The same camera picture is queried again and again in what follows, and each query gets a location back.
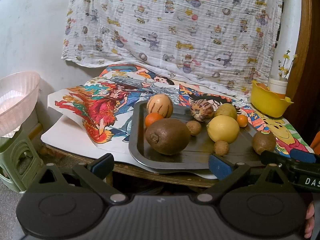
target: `human hand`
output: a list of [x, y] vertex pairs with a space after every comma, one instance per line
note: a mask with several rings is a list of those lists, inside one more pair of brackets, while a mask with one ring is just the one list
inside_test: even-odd
[[306, 215], [306, 228], [304, 230], [304, 238], [310, 238], [312, 235], [312, 230], [315, 227], [315, 204], [312, 201], [307, 209], [307, 215]]

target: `green plastic stool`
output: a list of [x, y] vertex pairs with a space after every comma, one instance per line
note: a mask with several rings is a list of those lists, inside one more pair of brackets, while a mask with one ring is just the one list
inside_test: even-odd
[[15, 192], [24, 192], [43, 167], [30, 139], [21, 127], [12, 138], [0, 137], [0, 179]]

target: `pink basket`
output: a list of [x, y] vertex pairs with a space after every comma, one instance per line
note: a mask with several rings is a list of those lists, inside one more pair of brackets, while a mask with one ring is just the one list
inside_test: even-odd
[[29, 117], [38, 99], [39, 82], [39, 74], [31, 71], [0, 79], [0, 137]]

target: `brown wood panel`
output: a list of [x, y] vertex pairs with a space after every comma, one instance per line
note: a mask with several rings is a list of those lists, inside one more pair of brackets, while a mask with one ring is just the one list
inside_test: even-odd
[[[94, 159], [83, 157], [70, 152], [66, 152], [48, 144], [46, 144], [46, 147], [56, 152], [59, 152], [61, 154], [64, 154], [66, 156], [75, 158], [80, 162], [91, 163], [92, 161], [94, 161]], [[138, 177], [138, 178], [142, 178], [142, 179], [150, 179], [154, 181], [193, 186], [193, 187], [211, 187], [218, 182], [217, 179], [205, 179], [195, 174], [187, 173], [187, 172], [176, 172], [176, 173], [169, 173], [169, 174], [152, 173], [150, 171], [146, 171], [134, 165], [125, 164], [125, 163], [115, 163], [113, 171]]]
[[284, 117], [306, 136], [308, 118], [320, 92], [320, 0], [302, 0], [298, 58], [289, 76], [287, 95], [294, 102]]

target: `round metal bolt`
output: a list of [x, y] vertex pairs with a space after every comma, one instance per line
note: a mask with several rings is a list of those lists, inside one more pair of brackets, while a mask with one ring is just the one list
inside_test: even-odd
[[125, 195], [120, 194], [120, 193], [119, 194], [113, 194], [113, 195], [110, 196], [110, 199], [113, 202], [116, 202], [116, 203], [124, 201], [125, 198], [126, 198]]
[[197, 200], [201, 202], [209, 202], [213, 199], [213, 197], [208, 193], [202, 193], [197, 196]]

